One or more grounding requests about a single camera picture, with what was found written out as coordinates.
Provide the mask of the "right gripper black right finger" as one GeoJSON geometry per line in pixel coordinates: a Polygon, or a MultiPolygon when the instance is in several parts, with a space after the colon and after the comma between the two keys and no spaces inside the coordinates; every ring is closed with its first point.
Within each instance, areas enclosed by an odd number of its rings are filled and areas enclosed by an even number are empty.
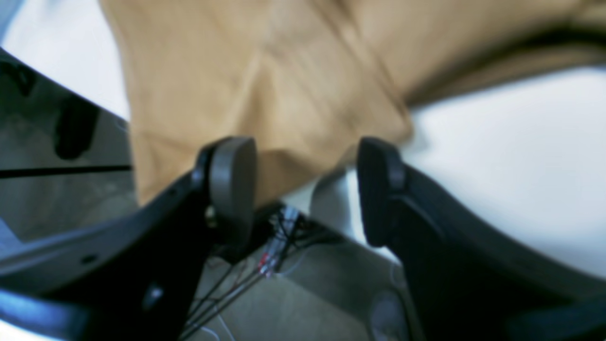
{"type": "Polygon", "coordinates": [[[364,137],[356,172],[368,244],[403,265],[428,341],[603,341],[605,281],[499,232],[394,145],[364,137]]]}

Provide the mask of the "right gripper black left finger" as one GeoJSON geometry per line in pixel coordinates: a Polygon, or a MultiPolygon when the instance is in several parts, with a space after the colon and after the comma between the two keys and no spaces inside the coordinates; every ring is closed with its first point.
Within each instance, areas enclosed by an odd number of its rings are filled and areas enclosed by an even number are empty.
{"type": "Polygon", "coordinates": [[[4,253],[2,328],[64,341],[177,340],[212,249],[250,240],[256,169],[252,137],[224,138],[131,215],[4,253]]]}

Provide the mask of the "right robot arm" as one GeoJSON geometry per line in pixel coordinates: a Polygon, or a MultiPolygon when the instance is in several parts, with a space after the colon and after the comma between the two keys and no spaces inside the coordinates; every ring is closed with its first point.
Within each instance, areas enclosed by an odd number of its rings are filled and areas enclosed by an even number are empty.
{"type": "MultiPolygon", "coordinates": [[[[403,264],[415,322],[428,341],[603,341],[605,281],[500,233],[383,140],[362,138],[357,181],[366,241],[403,264]]],[[[297,242],[303,219],[284,207],[255,222],[256,144],[228,137],[190,172],[119,220],[1,253],[1,321],[60,340],[185,341],[206,259],[234,265],[267,242],[252,276],[297,242]]]]}

